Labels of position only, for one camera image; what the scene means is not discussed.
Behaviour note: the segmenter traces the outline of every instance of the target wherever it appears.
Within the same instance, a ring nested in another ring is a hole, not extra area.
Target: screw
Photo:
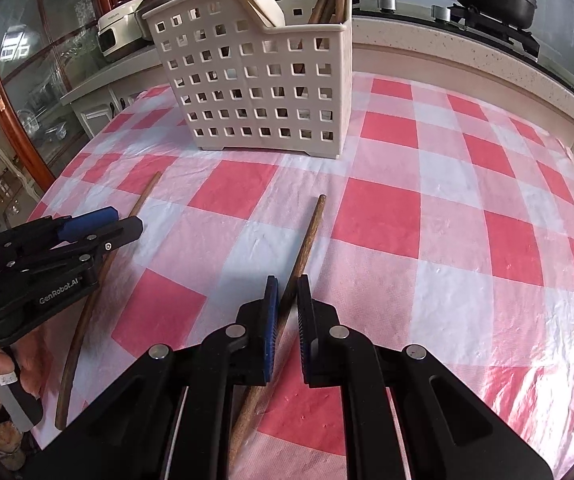
[[[336,325],[329,329],[329,335],[336,339],[344,339],[349,336],[349,329],[342,325]]]
[[[242,325],[229,325],[225,330],[225,334],[230,338],[242,337],[245,332],[246,329]]]
[[[152,359],[164,359],[169,355],[169,346],[158,343],[149,349],[148,354]]]
[[[424,349],[424,346],[420,345],[409,345],[406,352],[411,359],[417,359],[419,361],[427,356],[427,351]]]

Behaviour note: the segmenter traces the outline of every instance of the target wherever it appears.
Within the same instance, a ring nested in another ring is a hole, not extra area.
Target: white kitchen appliance
[[[126,2],[98,20],[98,44],[107,61],[128,56],[147,44],[136,19],[136,9],[141,2]]]

